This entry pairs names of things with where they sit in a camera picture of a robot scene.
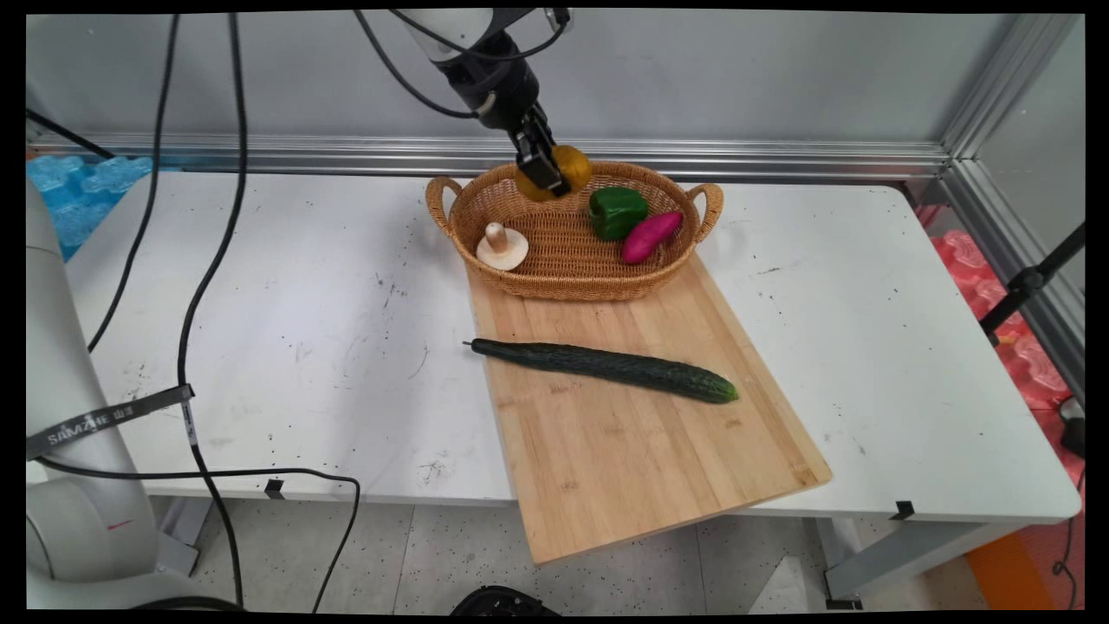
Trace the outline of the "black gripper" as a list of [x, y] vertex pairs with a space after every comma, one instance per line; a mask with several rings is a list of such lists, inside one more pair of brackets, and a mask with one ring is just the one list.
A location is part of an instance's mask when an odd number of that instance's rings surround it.
[[539, 82], [526, 60], [457, 57], [437, 68], [462, 102], [479, 113], [485, 127], [516, 132], [516, 190], [527, 197], [570, 193], [571, 182], [554, 158], [557, 141], [538, 103]]

